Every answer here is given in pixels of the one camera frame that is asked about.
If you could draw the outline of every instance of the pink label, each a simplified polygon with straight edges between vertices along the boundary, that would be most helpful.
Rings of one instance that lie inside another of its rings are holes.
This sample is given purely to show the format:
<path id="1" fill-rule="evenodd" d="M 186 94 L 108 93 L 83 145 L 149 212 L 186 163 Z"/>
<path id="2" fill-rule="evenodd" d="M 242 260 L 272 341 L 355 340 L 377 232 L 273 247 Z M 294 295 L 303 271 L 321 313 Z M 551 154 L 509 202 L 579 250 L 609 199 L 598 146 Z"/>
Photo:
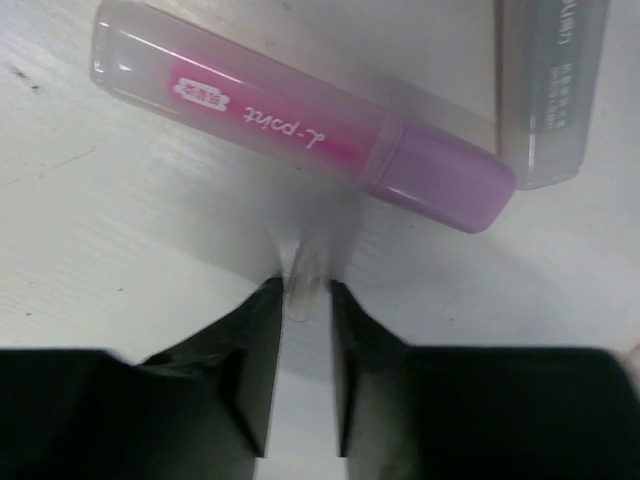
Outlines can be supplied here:
<path id="1" fill-rule="evenodd" d="M 170 78 L 171 95 L 193 108 L 228 119 L 256 135 L 322 156 L 328 163 L 357 174 L 367 162 L 376 135 L 346 125 L 338 115 L 307 102 L 278 95 L 222 72 L 180 63 Z"/>

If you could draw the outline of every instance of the white surface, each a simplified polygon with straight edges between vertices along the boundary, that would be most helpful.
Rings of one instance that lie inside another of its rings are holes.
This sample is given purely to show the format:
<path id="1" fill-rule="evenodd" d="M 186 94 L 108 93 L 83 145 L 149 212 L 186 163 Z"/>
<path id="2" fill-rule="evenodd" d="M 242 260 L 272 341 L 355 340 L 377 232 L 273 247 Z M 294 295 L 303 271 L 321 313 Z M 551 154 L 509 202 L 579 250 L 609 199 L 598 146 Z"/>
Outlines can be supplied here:
<path id="1" fill-rule="evenodd" d="M 153 3 L 494 148 L 491 0 Z M 87 64 L 96 6 L 0 6 L 0 343 L 107 347 L 136 361 L 233 308 L 279 258 L 286 268 L 332 186 L 100 92 Z M 518 193 L 488 232 L 368 200 L 345 276 L 369 311 L 423 343 L 631 351 L 638 51 L 640 2 L 613 0 L 583 171 Z M 324 300 L 286 325 L 258 478 L 342 475 Z"/>

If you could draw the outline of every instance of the pink tube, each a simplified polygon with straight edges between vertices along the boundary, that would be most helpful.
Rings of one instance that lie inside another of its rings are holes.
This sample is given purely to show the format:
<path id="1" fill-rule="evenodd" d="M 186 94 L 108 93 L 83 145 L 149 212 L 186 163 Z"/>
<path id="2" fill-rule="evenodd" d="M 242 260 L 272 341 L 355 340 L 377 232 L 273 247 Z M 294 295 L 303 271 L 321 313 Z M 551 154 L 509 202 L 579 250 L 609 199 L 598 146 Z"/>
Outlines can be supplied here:
<path id="1" fill-rule="evenodd" d="M 466 232 L 514 189 L 486 153 L 147 5 L 103 2 L 92 60 L 93 81 L 129 103 Z"/>

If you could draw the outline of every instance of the purple and pink tube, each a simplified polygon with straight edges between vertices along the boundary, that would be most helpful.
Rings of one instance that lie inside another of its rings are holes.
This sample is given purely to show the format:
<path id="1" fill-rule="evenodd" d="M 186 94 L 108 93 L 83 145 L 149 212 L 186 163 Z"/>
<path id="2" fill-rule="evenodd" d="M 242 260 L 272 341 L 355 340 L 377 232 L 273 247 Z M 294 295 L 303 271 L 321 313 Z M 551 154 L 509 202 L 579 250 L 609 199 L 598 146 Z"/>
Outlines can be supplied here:
<path id="1" fill-rule="evenodd" d="M 129 103 L 464 232 L 489 227 L 515 188 L 512 171 L 473 146 L 144 4 L 102 3 L 91 78 Z"/>

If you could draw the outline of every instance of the purple cap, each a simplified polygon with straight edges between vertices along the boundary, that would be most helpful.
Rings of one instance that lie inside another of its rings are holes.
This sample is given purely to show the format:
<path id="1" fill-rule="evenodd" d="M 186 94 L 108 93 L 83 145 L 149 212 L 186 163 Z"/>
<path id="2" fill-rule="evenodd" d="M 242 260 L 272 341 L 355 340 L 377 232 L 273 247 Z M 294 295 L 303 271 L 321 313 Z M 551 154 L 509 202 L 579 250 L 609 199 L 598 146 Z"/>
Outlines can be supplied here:
<path id="1" fill-rule="evenodd" d="M 405 123 L 371 195 L 467 233 L 486 230 L 516 186 L 511 169 L 441 132 Z"/>

